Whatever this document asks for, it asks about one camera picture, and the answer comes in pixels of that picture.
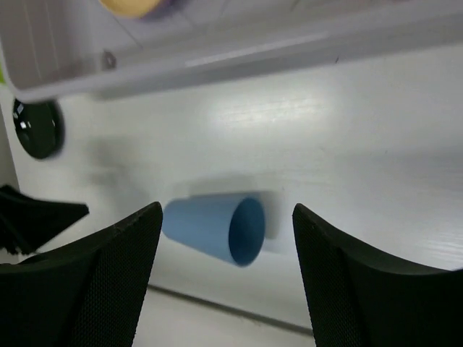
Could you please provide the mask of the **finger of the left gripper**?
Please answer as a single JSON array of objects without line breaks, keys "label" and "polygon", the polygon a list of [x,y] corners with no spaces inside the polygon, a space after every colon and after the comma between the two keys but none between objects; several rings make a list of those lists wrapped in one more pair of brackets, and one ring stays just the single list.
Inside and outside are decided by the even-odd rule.
[{"label": "finger of the left gripper", "polygon": [[85,204],[36,200],[4,185],[1,248],[13,255],[32,254],[88,214]]}]

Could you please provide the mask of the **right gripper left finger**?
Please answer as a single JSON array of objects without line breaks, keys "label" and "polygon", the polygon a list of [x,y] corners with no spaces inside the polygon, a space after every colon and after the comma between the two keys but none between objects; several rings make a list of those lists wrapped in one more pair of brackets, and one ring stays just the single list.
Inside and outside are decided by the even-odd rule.
[{"label": "right gripper left finger", "polygon": [[2,346],[131,346],[161,234],[153,202],[21,263],[1,265]]}]

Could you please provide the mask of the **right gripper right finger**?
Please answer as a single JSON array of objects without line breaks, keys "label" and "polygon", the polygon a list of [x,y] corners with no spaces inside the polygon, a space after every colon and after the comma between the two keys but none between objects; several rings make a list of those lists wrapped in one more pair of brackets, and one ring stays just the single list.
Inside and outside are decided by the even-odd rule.
[{"label": "right gripper right finger", "polygon": [[317,346],[462,345],[462,270],[384,252],[301,203],[292,222]]}]

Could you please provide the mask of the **blue plastic cup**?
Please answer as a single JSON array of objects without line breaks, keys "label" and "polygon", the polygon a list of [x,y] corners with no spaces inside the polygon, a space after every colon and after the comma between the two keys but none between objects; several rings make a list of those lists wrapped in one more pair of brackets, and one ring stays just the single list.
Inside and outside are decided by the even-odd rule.
[{"label": "blue plastic cup", "polygon": [[237,267],[258,257],[266,235],[261,201],[249,194],[213,194],[171,201],[163,210],[168,239]]}]

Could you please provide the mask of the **cream yellow plastic plate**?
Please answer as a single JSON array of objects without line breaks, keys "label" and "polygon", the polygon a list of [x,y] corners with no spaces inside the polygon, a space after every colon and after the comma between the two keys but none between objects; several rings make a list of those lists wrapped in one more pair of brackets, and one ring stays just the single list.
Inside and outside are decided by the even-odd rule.
[{"label": "cream yellow plastic plate", "polygon": [[141,18],[162,5],[162,0],[99,0],[110,13],[122,18]]}]

